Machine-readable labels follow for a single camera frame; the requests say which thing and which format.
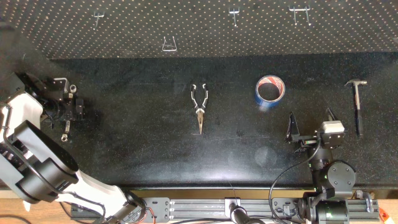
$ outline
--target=roll of tape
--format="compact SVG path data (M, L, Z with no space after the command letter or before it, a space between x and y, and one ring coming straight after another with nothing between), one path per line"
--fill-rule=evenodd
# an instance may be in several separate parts
M265 100L263 97L260 96L259 94L259 87L265 83L272 83L274 84L278 90L279 90L279 97L274 99L274 100ZM262 77L256 85L256 94L255 94L255 99L256 102L264 108L270 108L273 106L276 106L280 99L282 99L282 97L284 97L285 95L285 83L279 78L276 77L275 75L266 75L264 77Z

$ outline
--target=speckled black surface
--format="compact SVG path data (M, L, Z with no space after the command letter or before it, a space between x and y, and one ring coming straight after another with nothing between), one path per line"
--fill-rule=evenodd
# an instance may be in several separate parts
M305 159L284 144L289 112L300 132L320 127L329 106L346 127L336 159L358 171L357 187L398 186L398 54L321 54L224 58L56 60L85 98L86 120L42 129L69 151L83 172L127 188L270 187L288 166ZM280 104L260 111L254 85L264 75L286 85ZM352 78L359 88L364 137L355 135ZM190 84L207 83L203 135ZM307 166L279 187L307 188Z

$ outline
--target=hammer handle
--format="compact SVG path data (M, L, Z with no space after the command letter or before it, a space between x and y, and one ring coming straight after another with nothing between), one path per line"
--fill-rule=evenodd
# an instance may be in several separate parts
M363 136L363 124L361 110L356 110L356 130L359 137Z

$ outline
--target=hammer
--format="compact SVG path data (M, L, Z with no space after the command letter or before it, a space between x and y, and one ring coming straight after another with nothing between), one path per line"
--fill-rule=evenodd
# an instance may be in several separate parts
M346 83L352 83L355 89L355 105L356 105L356 112L355 112L355 120L356 120L356 131L359 137L363 136L363 126L362 126L362 116L361 116L361 106L359 105L359 93L358 93L358 85L366 85L368 84L365 80L360 80L358 78L350 80Z

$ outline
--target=pegboard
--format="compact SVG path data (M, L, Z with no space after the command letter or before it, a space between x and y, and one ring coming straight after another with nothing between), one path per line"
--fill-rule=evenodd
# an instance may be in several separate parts
M47 58L219 57L398 50L397 1L0 0ZM305 11L289 8L309 7ZM236 25L229 12L238 10ZM98 19L94 13L104 12ZM166 44L177 51L164 52Z

